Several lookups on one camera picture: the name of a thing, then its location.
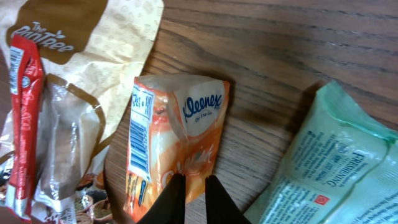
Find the brown red snack bag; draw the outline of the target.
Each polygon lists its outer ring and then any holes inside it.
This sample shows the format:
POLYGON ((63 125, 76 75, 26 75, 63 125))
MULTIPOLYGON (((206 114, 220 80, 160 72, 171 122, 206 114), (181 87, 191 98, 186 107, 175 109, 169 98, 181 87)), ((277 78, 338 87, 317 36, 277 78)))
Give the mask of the brown red snack bag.
MULTIPOLYGON (((36 43, 44 72, 30 220, 94 223, 95 205, 109 203, 104 159, 163 9, 162 0, 1 2, 1 50, 9 72, 15 34, 36 43)), ((1 133, 1 206, 6 209, 12 142, 11 109, 1 133)))

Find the teal wet wipes pack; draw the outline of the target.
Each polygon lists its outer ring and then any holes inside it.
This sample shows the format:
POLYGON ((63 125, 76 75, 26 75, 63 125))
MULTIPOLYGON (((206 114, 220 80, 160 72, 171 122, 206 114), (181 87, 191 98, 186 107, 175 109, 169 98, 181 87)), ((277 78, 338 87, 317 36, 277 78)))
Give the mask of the teal wet wipes pack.
POLYGON ((397 132, 337 82, 321 87, 251 223, 397 222, 397 132))

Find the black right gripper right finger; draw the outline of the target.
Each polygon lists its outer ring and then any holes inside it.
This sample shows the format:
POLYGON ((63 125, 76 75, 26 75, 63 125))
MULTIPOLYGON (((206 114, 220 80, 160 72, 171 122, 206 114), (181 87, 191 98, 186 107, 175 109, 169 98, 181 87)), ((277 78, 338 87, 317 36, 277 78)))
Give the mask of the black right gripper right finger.
POLYGON ((207 224, 250 224, 215 175, 205 180, 205 203, 207 224))

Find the small orange packet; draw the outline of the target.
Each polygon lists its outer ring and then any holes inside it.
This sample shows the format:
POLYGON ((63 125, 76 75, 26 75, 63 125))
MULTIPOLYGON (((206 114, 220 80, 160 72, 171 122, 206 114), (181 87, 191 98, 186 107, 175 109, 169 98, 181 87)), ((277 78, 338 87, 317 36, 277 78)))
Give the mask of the small orange packet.
POLYGON ((186 177, 185 201, 213 172, 230 84, 201 75, 136 77, 131 98, 124 210, 138 222, 172 177, 186 177))

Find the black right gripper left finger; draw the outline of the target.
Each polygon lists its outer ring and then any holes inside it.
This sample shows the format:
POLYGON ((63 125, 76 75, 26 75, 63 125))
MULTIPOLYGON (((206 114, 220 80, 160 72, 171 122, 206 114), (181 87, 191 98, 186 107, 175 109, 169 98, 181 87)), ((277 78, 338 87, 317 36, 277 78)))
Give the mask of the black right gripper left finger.
POLYGON ((149 211, 137 224, 184 224, 186 177, 174 174, 149 211))

